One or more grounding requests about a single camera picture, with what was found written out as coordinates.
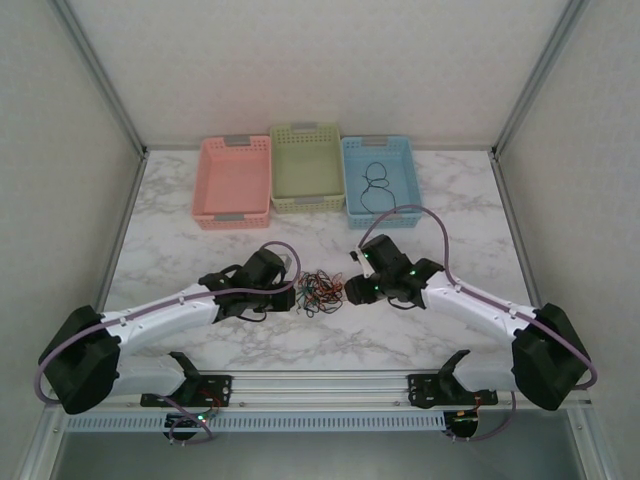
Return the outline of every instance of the blue basket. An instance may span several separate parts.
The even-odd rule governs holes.
[[[342,151],[349,228],[369,228],[381,213],[394,207],[394,197],[396,206],[422,206],[411,143],[407,137],[345,137],[342,139]],[[421,216],[420,210],[406,210],[390,215],[379,226],[413,228]]]

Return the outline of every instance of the marble tabletop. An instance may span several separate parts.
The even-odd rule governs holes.
[[[363,231],[345,212],[278,215],[268,229],[203,231],[190,216],[198,152],[154,151],[126,234],[106,311],[147,303],[244,261],[268,240],[296,248],[304,270],[361,273],[349,252]],[[463,280],[528,303],[505,214],[485,152],[415,152],[424,205],[451,237],[451,267]],[[415,229],[380,230],[412,261],[442,261],[442,237],[429,217]],[[141,352],[185,352],[201,370],[407,370],[442,366],[461,348],[500,347],[463,323],[386,302],[348,303],[332,315],[269,314],[263,323],[229,318],[188,330]]]

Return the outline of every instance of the vent grille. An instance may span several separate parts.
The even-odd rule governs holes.
[[[166,413],[95,413],[70,417],[67,432],[166,431]],[[442,412],[221,413],[209,421],[214,432],[377,432],[444,430]],[[197,431],[177,428],[176,431]]]

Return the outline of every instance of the black wire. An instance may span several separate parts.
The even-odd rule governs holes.
[[[411,310],[412,308],[417,307],[417,305],[411,305],[410,307],[403,307],[402,305],[391,303],[391,298],[387,298],[387,302],[389,302],[389,305],[391,305],[393,308],[397,308],[398,310]]]
[[[236,315],[236,318],[239,318],[240,320],[244,320],[245,322],[260,323],[260,322],[264,322],[267,319],[267,312],[264,313],[264,316],[260,320],[258,320],[257,318],[243,317],[242,315]]]
[[[369,169],[373,166],[373,165],[380,165],[382,167],[382,170],[384,170],[384,176],[383,177],[379,177],[379,178],[369,178]],[[363,197],[365,196],[365,194],[367,194],[369,192],[369,190],[371,188],[377,188],[379,190],[382,190],[384,192],[387,192],[389,195],[391,195],[391,198],[393,198],[393,208],[397,207],[396,204],[396,196],[393,194],[393,192],[391,190],[388,190],[387,187],[390,185],[389,180],[387,180],[387,169],[386,167],[381,164],[380,162],[372,162],[369,164],[369,166],[367,167],[367,169],[364,172],[364,175],[362,175],[362,178],[364,178],[367,181],[367,188],[364,189],[364,191],[360,194],[360,204],[364,207],[364,209],[373,214],[376,212],[372,212],[371,210],[369,210],[369,208],[367,208],[367,206],[364,204],[363,201]]]

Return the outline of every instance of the tangled wires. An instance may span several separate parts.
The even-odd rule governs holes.
[[[329,277],[324,270],[302,272],[298,278],[296,301],[296,312],[302,309],[309,318],[318,312],[334,313],[342,306],[342,274]]]
[[[384,174],[381,177],[376,177],[376,178],[371,178],[369,177],[369,169],[371,167],[373,167],[374,165],[380,165],[380,167],[382,167],[382,171],[384,172]],[[384,165],[382,165],[380,162],[373,162],[370,163],[369,166],[367,167],[367,169],[364,172],[364,175],[362,176],[362,178],[364,178],[367,181],[367,188],[364,189],[364,191],[360,194],[360,203],[362,204],[362,206],[364,207],[364,209],[373,214],[373,213],[381,213],[381,212],[372,212],[371,210],[369,210],[369,208],[364,204],[364,196],[369,193],[369,190],[372,188],[377,188],[378,190],[382,190],[383,192],[387,192],[389,195],[391,195],[391,199],[393,200],[393,208],[396,208],[396,196],[393,194],[393,192],[389,189],[387,189],[387,187],[390,185],[389,180],[387,180],[387,169]]]

